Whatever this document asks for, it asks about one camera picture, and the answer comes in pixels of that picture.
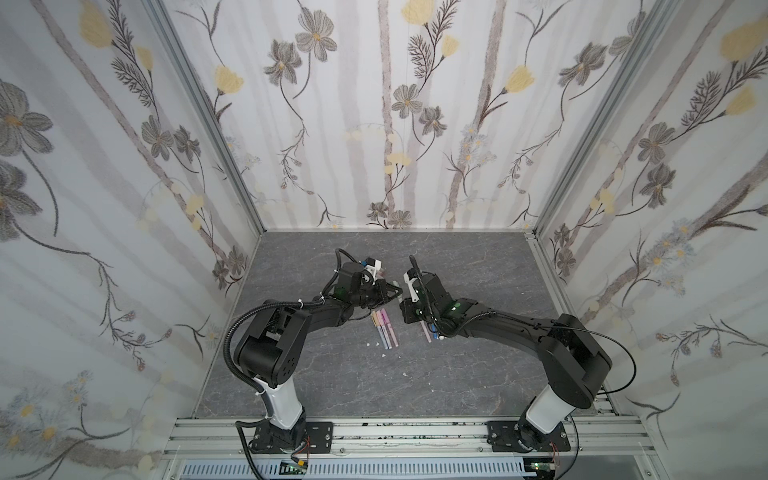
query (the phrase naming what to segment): gray marble surface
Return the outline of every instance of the gray marble surface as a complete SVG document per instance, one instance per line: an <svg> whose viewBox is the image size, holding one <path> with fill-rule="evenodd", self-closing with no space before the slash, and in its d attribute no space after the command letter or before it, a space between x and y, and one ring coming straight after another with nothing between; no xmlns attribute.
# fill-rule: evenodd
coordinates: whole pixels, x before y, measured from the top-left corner
<svg viewBox="0 0 768 480"><path fill-rule="evenodd" d="M333 274L335 248L358 260L381 260L388 280L400 283L414 254L454 297L512 313L557 315L522 233L442 232L266 233L236 315L268 298L311 299ZM309 334L294 374L308 415L519 415L546 385L541 364L528 354L485 339L428 343L418 323L402 322L395 302L386 311L399 341L395 349L384 349L370 318ZM262 414L259 398L218 355L196 415Z"/></svg>

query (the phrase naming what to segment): wall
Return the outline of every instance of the wall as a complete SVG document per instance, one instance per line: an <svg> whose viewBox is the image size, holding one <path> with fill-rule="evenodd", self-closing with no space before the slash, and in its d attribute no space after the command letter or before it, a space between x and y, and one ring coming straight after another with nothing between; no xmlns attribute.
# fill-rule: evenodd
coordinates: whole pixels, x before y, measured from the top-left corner
<svg viewBox="0 0 768 480"><path fill-rule="evenodd" d="M256 238L139 2L4 2L0 72L3 476L146 478Z"/></svg>
<svg viewBox="0 0 768 480"><path fill-rule="evenodd" d="M381 230L532 227L650 3L165 5L266 226Z"/></svg>
<svg viewBox="0 0 768 480"><path fill-rule="evenodd" d="M768 467L766 13L683 2L541 236L677 480Z"/></svg>

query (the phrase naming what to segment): black mounting plate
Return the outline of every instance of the black mounting plate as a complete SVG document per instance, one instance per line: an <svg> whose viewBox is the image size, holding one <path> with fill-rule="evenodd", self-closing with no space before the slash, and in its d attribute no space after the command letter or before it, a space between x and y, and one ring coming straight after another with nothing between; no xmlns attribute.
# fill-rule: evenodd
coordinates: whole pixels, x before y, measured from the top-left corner
<svg viewBox="0 0 768 480"><path fill-rule="evenodd" d="M517 445L515 438L515 420L492 421L485 423L488 426L488 443L494 452L520 452L521 447ZM558 423L552 432L547 435L550 442L558 448L560 452L571 451L571 443L568 437L564 436L565 428L562 423ZM552 452L551 445L546 445L538 450L539 452Z"/></svg>
<svg viewBox="0 0 768 480"><path fill-rule="evenodd" d="M271 445L272 436L270 429L274 428L269 420L262 420L255 427L251 453L285 453L275 445ZM310 437L310 454L312 453L331 453L331 442L333 441L333 422L307 422L306 436Z"/></svg>

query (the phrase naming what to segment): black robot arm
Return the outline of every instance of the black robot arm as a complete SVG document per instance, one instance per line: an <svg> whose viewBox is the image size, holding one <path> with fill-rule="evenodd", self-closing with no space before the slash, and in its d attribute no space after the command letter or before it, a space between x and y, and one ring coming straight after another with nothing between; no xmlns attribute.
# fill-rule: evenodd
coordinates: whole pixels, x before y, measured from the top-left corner
<svg viewBox="0 0 768 480"><path fill-rule="evenodd" d="M611 358L572 315L537 319L494 310L477 300L454 299L434 273L423 273L413 256L405 274L410 295L400 304L406 323L426 321L444 337L490 339L536 356L548 385L515 426L519 452L549 445L549 435L574 409L587 409L611 370Z"/></svg>

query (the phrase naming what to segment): vent grille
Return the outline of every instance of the vent grille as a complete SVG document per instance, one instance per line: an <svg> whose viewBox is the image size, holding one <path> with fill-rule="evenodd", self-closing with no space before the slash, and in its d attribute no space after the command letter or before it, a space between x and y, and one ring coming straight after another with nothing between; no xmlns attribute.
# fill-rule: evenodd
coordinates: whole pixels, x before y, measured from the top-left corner
<svg viewBox="0 0 768 480"><path fill-rule="evenodd" d="M305 475L279 475L280 460L256 460L264 478L511 478L535 477L526 472L523 459L505 458L318 458ZM187 460L180 480L231 480L253 478L245 460Z"/></svg>

